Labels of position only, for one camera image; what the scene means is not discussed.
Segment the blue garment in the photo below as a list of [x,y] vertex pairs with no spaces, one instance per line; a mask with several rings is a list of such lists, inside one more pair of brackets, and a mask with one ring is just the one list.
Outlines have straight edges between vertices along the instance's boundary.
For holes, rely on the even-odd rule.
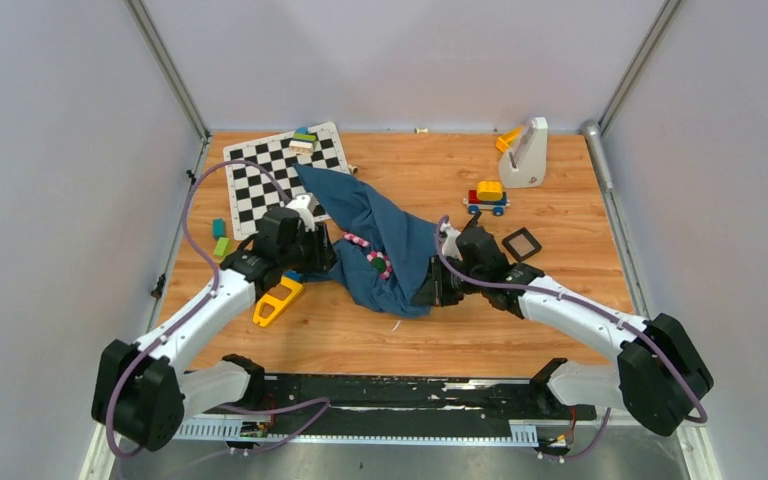
[[431,307],[414,305],[412,298],[436,255],[435,225],[402,210],[350,174],[306,165],[297,165],[295,170],[304,188],[340,230],[369,241],[370,248],[383,252],[393,268],[388,279],[381,278],[367,260],[366,249],[340,239],[333,243],[334,266],[325,273],[302,274],[301,281],[335,281],[356,304],[373,312],[403,318],[427,316]]

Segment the pink white flower brooch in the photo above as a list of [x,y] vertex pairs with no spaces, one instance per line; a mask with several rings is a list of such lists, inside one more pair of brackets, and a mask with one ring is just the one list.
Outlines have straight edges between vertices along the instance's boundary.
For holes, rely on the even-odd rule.
[[364,239],[364,238],[362,238],[362,237],[360,237],[358,235],[349,233],[349,232],[345,232],[342,235],[342,238],[345,241],[347,241],[347,242],[349,242],[351,244],[354,244],[354,245],[356,245],[356,246],[358,246],[360,248],[369,248],[371,246],[371,243],[368,240],[366,240],[366,239]]

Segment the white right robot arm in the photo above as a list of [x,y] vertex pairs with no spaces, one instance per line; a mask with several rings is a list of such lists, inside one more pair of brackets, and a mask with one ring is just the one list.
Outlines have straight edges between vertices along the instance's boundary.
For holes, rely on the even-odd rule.
[[540,415],[556,417],[569,406],[618,409],[661,436],[684,422],[708,421],[702,400],[714,379],[675,317],[624,313],[536,267],[512,263],[482,227],[460,231],[443,217],[433,244],[426,280],[414,297],[419,304],[450,306],[479,294],[493,308],[552,327],[606,359],[604,365],[552,361],[530,392]]

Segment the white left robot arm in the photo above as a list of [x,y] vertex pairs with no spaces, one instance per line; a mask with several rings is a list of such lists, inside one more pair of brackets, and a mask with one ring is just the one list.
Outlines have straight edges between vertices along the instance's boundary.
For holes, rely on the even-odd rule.
[[102,351],[91,416],[109,437],[121,435],[157,451],[183,422],[222,405],[243,413],[266,400],[262,366],[237,354],[189,371],[193,359],[232,319],[276,287],[287,271],[324,273],[336,254],[323,222],[302,207],[277,207],[257,231],[213,266],[208,284],[168,321]]

